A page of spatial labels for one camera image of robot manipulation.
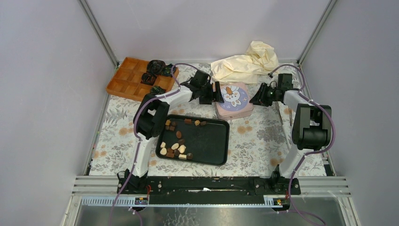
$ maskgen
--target orange tray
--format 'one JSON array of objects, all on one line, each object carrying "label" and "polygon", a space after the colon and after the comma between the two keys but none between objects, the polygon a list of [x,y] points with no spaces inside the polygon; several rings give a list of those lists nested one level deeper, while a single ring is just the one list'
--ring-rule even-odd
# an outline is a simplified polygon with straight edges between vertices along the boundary
[{"label": "orange tray", "polygon": [[[126,57],[110,83],[108,83],[107,92],[118,97],[142,101],[152,88],[150,85],[140,83],[141,76],[147,71],[148,63],[149,61]],[[176,68],[175,77],[178,74],[179,68]],[[175,80],[173,78],[159,75],[155,80],[154,86],[160,86],[166,89],[166,92],[169,92],[174,83]]]}]

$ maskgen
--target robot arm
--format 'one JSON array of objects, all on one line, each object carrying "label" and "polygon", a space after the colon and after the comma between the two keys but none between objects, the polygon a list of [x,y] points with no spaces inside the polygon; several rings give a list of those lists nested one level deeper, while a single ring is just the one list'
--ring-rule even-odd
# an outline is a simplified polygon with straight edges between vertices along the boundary
[{"label": "robot arm", "polygon": [[[262,106],[271,106],[274,101],[280,101],[296,112],[291,133],[292,147],[285,160],[276,168],[279,177],[283,178],[292,175],[306,153],[320,150],[331,140],[330,121],[319,108],[302,98],[299,92],[293,88],[291,74],[279,74],[276,87],[263,83],[250,100],[251,103]],[[331,115],[330,106],[321,107]]]},{"label": "robot arm", "polygon": [[181,83],[177,89],[171,90],[168,93],[153,95],[147,94],[144,96],[139,109],[141,109],[146,102],[154,97],[163,97],[149,103],[141,112],[135,115],[139,117],[137,120],[137,135],[141,142],[135,146],[137,160],[133,171],[133,176],[138,178],[143,177],[148,171],[148,160],[150,158],[151,144],[161,133],[165,126],[166,116],[170,108],[175,108],[180,104],[190,102],[199,98],[200,104],[211,104],[212,102],[224,102],[222,93],[220,92],[219,82],[210,83],[209,74],[198,70],[194,77],[188,81]]}]

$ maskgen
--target white wall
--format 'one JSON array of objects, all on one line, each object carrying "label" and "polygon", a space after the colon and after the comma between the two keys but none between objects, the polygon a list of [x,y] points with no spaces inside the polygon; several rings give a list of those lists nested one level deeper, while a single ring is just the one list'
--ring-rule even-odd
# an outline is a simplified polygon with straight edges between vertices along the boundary
[{"label": "white wall", "polygon": [[364,226],[397,225],[399,1],[338,1],[303,69],[331,105],[332,157]]},{"label": "white wall", "polygon": [[0,225],[59,225],[112,70],[78,1],[0,1]]},{"label": "white wall", "polygon": [[116,57],[213,61],[252,40],[297,59],[328,0],[89,0]]}]

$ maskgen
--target cream cloth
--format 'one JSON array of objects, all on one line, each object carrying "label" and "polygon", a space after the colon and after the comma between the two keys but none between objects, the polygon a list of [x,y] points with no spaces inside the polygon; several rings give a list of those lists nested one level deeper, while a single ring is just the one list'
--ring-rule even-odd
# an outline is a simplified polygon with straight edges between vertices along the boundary
[{"label": "cream cloth", "polygon": [[213,79],[221,84],[244,82],[257,84],[258,74],[267,74],[279,65],[274,48],[252,41],[245,55],[236,55],[211,63]]}]

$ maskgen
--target cartoon rabbit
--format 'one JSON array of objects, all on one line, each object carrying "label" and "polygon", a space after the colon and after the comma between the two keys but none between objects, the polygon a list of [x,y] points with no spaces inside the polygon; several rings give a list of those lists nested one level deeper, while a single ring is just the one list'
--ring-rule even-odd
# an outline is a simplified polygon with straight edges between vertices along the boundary
[{"label": "cartoon rabbit", "polygon": [[241,105],[241,101],[239,101],[239,87],[237,86],[226,86],[226,88],[222,89],[223,97],[226,101],[231,102],[233,107],[237,105]]}]

